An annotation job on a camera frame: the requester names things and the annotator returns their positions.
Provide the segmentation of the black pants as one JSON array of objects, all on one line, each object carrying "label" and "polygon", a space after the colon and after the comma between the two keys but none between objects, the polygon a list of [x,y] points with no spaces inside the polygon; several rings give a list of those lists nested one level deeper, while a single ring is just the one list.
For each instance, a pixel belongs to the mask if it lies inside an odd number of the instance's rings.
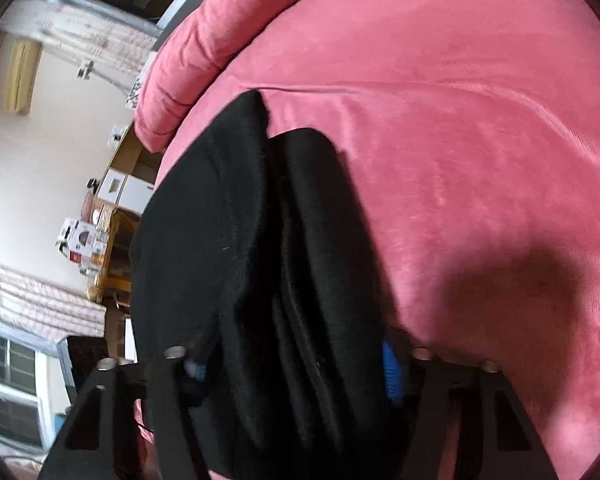
[{"label": "black pants", "polygon": [[140,359],[210,337],[190,412],[229,479],[392,479],[373,244],[324,134],[268,136],[255,91],[227,105],[151,197],[131,246]]}]

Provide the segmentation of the brown wooden desk shelf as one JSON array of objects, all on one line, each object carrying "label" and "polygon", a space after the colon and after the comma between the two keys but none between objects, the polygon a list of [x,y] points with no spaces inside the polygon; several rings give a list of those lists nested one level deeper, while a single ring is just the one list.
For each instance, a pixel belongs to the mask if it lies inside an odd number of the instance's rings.
[{"label": "brown wooden desk shelf", "polygon": [[95,276],[88,285],[89,300],[98,304],[107,296],[131,298],[130,246],[138,226],[138,218],[115,209],[105,229],[96,231],[96,252],[92,255]]}]

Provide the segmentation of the white product box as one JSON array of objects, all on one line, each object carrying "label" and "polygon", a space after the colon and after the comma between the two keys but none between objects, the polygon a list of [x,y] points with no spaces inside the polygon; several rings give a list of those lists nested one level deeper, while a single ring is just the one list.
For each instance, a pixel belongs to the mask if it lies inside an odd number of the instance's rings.
[{"label": "white product box", "polygon": [[55,247],[71,262],[83,266],[100,266],[108,243],[108,234],[96,229],[94,224],[65,218]]}]

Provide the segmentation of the white wooden cabinet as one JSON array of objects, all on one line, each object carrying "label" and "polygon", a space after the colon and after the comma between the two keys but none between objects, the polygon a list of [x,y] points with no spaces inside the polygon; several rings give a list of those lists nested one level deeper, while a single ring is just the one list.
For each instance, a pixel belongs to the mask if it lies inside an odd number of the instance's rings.
[{"label": "white wooden cabinet", "polygon": [[96,188],[96,205],[141,216],[154,194],[161,161],[162,154],[148,151],[129,124]]}]

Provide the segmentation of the pink bed with cover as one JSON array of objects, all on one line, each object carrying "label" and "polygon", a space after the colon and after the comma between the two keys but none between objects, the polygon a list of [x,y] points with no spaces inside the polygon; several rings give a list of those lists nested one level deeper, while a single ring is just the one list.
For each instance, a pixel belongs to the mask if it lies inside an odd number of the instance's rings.
[{"label": "pink bed with cover", "polygon": [[600,454],[600,20],[585,0],[299,0],[208,85],[343,152],[393,323],[504,368],[559,478]]}]

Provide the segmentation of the yellow air conditioner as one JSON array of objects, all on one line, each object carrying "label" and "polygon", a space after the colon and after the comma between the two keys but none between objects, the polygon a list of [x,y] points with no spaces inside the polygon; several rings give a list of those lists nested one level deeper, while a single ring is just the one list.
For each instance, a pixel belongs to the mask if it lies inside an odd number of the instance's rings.
[{"label": "yellow air conditioner", "polygon": [[18,38],[12,46],[5,94],[5,106],[9,113],[29,114],[42,51],[42,44],[31,39]]}]

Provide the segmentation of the patterned curtain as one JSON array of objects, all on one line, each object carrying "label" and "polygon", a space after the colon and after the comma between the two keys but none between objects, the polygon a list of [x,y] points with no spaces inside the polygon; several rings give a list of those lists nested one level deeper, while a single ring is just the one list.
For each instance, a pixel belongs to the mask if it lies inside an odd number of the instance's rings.
[{"label": "patterned curtain", "polygon": [[152,26],[88,0],[14,0],[0,29],[39,42],[76,66],[79,78],[96,76],[125,94],[156,42]]}]

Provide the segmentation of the red folded duvet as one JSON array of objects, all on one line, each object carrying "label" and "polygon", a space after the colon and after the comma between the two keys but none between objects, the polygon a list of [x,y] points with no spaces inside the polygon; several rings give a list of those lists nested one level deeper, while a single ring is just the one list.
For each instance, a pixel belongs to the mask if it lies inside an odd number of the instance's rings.
[{"label": "red folded duvet", "polygon": [[134,131],[151,153],[164,150],[190,109],[232,58],[299,0],[204,0],[178,25],[149,66]]}]

